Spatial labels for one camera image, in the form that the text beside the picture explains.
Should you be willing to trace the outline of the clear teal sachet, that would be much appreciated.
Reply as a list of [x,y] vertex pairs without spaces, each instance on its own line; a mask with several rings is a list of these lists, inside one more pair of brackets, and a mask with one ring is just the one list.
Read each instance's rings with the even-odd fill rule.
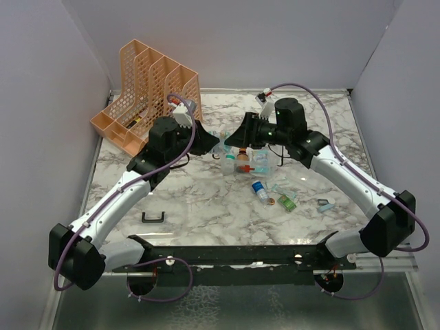
[[287,179],[278,179],[266,182],[266,187],[270,192],[280,195],[286,195],[290,199],[296,198],[296,192],[292,188],[291,183]]

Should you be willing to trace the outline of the blue white medicine carton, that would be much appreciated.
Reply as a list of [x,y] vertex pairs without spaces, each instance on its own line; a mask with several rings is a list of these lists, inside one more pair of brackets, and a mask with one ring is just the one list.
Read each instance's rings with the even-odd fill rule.
[[266,150],[252,151],[252,161],[255,166],[255,171],[263,171],[269,164],[268,152]]

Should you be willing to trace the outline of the white bottle green cap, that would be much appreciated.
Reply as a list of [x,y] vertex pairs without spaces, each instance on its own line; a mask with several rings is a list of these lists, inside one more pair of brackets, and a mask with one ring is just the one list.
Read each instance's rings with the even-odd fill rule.
[[224,175],[231,175],[235,172],[235,156],[227,153],[223,159],[222,171]]

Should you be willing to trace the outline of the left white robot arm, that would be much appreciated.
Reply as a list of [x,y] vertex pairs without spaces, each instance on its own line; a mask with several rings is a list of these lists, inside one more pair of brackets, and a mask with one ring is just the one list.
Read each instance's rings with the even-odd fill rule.
[[172,117],[160,117],[148,132],[148,142],[131,159],[115,186],[83,216],[70,225],[55,225],[49,233],[49,267],[58,277],[87,290],[103,273],[130,265],[141,272],[152,261],[148,243],[131,236],[121,242],[105,243],[110,231],[141,199],[170,173],[171,166],[187,154],[205,155],[219,143],[199,121],[186,128]]

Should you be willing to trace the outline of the clear teal blister packs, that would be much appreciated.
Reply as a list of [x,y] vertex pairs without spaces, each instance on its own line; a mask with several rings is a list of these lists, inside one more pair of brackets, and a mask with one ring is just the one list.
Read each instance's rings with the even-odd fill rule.
[[212,148],[211,154],[227,154],[231,151],[232,147],[225,144],[225,140],[230,136],[229,131],[210,131],[210,134],[219,139],[219,143]]

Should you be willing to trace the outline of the blue labelled small bottle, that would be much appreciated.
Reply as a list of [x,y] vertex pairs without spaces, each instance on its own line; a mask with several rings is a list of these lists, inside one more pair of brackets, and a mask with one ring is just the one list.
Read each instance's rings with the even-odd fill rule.
[[256,196],[258,197],[259,201],[263,204],[267,204],[269,200],[269,196],[265,188],[263,187],[262,183],[259,180],[256,180],[251,184],[251,187],[254,193],[256,194]]

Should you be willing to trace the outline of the brown bottle orange cap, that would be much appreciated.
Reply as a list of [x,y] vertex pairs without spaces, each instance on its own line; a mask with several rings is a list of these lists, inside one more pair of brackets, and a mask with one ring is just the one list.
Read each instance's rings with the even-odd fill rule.
[[236,159],[240,162],[248,162],[249,161],[249,156],[247,153],[247,149],[246,148],[240,148],[239,152],[236,156]]

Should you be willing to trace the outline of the clear plastic medicine box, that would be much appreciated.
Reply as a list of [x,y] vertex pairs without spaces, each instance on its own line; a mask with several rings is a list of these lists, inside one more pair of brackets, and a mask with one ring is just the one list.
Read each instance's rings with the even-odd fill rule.
[[[237,154],[238,154],[240,148],[233,147],[233,146],[231,146],[231,147],[232,147],[232,149],[231,149],[230,153],[232,153],[235,156],[235,172],[232,175],[246,174],[246,175],[252,175],[255,177],[271,177],[274,174],[274,172],[280,168],[281,161],[268,148],[257,149],[257,150],[266,150],[268,152],[268,156],[269,156],[268,167],[264,168],[263,171],[255,171],[255,166],[252,161],[252,151],[256,151],[256,150],[251,149],[251,148],[246,148],[247,154],[249,156],[249,161],[248,162],[240,162],[237,160]],[[223,159],[224,159],[225,155],[226,154],[214,155],[220,161],[221,171],[222,171],[222,163],[223,163]]]

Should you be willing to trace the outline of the green small medicine box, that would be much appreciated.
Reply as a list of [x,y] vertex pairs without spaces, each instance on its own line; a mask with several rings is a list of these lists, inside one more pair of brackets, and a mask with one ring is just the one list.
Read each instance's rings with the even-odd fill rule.
[[291,212],[296,208],[294,201],[286,195],[281,195],[278,198],[278,203],[288,212]]

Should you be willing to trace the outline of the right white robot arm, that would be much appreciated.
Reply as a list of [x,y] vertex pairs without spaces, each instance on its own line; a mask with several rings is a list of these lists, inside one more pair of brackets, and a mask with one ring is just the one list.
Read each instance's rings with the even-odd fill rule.
[[247,112],[238,129],[225,144],[261,149],[268,144],[283,146],[291,158],[327,178],[354,201],[369,222],[359,229],[335,232],[323,239],[316,251],[319,266],[331,269],[348,254],[370,252],[385,257],[409,237],[415,222],[415,198],[407,190],[396,193],[361,171],[355,176],[353,163],[339,159],[322,133],[308,129],[305,110],[295,98],[274,103],[276,123]]

